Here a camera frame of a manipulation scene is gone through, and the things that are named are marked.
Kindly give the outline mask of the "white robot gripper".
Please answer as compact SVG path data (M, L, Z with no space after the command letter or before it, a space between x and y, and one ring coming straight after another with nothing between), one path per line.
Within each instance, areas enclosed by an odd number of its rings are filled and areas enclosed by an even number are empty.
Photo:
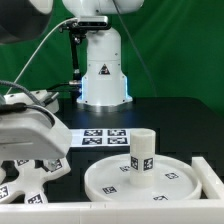
M0 105L0 160L47 160L64 158L72 133L59 120L56 94L32 91L49 115L30 109L34 102L24 93L7 94Z

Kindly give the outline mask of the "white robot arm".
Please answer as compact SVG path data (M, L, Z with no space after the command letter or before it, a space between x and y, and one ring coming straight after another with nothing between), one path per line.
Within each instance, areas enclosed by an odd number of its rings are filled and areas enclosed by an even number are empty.
M62 0L73 17L63 24L87 32L87 72L77 103L94 110L115 109L132 101L121 71L121 38L108 24L109 14L138 10L144 0ZM0 45L40 36L49 22L53 0L0 0ZM70 130L31 99L0 106L0 160L58 159L72 142Z

